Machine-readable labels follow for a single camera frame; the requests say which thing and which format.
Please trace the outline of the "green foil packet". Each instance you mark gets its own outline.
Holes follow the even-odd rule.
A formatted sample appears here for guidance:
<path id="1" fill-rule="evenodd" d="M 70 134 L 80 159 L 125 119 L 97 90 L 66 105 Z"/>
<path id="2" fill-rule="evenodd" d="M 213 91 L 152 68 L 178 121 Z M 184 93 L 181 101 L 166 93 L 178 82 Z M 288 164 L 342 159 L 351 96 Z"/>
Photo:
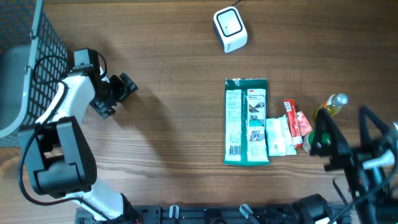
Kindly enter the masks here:
<path id="1" fill-rule="evenodd" d="M 225 80 L 225 165 L 249 167 L 270 164 L 266 140 L 267 94 L 266 79 Z"/>

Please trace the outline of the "red tissue pack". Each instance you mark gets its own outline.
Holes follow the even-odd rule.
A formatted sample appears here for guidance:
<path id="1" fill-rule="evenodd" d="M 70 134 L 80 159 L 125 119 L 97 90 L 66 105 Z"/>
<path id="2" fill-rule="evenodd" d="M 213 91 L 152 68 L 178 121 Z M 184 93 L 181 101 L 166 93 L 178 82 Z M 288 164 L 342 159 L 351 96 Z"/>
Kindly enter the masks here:
<path id="1" fill-rule="evenodd" d="M 301 137 L 304 137 L 313 131 L 310 122 L 302 111 L 297 112 L 297 120 Z"/>

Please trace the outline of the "teal white wipes pack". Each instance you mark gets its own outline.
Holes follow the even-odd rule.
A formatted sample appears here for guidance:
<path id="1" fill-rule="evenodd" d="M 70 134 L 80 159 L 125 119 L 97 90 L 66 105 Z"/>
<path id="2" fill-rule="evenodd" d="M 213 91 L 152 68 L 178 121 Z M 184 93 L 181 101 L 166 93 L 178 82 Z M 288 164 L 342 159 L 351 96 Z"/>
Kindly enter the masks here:
<path id="1" fill-rule="evenodd" d="M 293 156 L 297 154 L 286 115 L 280 118 L 267 119 L 266 133 L 270 156 Z"/>

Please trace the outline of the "yellow oil bottle silver cap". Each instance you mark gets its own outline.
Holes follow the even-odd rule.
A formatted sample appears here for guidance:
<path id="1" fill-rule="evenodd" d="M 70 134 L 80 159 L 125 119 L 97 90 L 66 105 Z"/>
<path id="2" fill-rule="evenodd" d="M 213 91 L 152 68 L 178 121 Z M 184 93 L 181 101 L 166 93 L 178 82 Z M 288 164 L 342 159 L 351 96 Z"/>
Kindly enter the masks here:
<path id="1" fill-rule="evenodd" d="M 313 121 L 316 123 L 317 122 L 317 114 L 321 109 L 327 110 L 330 116 L 334 116 L 337 113 L 339 113 L 348 103 L 348 96 L 344 93 L 339 93 L 339 94 L 334 94 L 329 97 L 329 99 L 321 104 L 314 112 L 312 115 Z"/>

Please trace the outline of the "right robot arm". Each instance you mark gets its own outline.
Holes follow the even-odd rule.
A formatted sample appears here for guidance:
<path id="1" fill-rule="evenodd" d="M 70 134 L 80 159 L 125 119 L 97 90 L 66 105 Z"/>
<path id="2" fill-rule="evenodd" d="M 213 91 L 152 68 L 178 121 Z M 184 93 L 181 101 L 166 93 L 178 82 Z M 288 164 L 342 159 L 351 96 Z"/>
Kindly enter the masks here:
<path id="1" fill-rule="evenodd" d="M 318 194 L 294 204 L 304 223 L 342 223 L 355 209 L 361 223 L 397 223 L 397 199 L 391 181 L 397 174 L 397 130 L 368 107 L 358 110 L 360 144 L 350 147 L 325 109 L 317 114 L 310 155 L 327 157 L 325 171 L 343 170 L 352 200 L 343 200 L 338 213 Z"/>

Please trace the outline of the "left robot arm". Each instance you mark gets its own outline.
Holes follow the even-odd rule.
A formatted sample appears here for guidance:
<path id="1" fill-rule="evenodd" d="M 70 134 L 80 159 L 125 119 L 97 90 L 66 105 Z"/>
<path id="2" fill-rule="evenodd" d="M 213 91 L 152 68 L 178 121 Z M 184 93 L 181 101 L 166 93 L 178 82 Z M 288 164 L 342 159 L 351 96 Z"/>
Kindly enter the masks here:
<path id="1" fill-rule="evenodd" d="M 58 92 L 34 124 L 17 136 L 21 144 L 18 184 L 30 203 L 51 206 L 75 202 L 96 223 L 140 223 L 141 216 L 122 193 L 111 190 L 97 175 L 95 157 L 80 128 L 88 106 L 106 119 L 137 85 L 125 73 L 107 76 L 104 57 L 89 48 L 74 52 L 74 66 L 51 81 Z"/>

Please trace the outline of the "red white snack packet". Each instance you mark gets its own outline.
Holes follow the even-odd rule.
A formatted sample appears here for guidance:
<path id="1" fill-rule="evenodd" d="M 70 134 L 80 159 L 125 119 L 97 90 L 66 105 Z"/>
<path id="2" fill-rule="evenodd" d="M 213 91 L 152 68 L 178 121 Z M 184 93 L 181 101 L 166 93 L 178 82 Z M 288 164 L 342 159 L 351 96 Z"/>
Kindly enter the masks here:
<path id="1" fill-rule="evenodd" d="M 303 146 L 302 135 L 300 132 L 299 121 L 297 119 L 297 112 L 294 100 L 284 100 L 284 106 L 286 110 L 288 125 L 292 136 L 292 142 L 294 148 L 300 148 Z"/>

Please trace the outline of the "green lid jar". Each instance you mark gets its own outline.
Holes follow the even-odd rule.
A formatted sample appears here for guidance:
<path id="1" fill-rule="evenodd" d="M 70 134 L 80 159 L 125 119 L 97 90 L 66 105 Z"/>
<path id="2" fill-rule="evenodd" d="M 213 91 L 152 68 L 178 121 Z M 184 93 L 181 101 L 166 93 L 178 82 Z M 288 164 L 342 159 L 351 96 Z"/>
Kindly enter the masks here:
<path id="1" fill-rule="evenodd" d="M 303 146 L 302 147 L 307 153 L 310 153 L 312 150 L 312 144 L 313 144 L 315 135 L 316 135 L 316 131 L 312 131 L 310 134 L 304 136 L 304 138 L 303 138 Z M 322 133 L 321 143 L 322 144 L 331 144 L 330 135 L 328 133 Z"/>

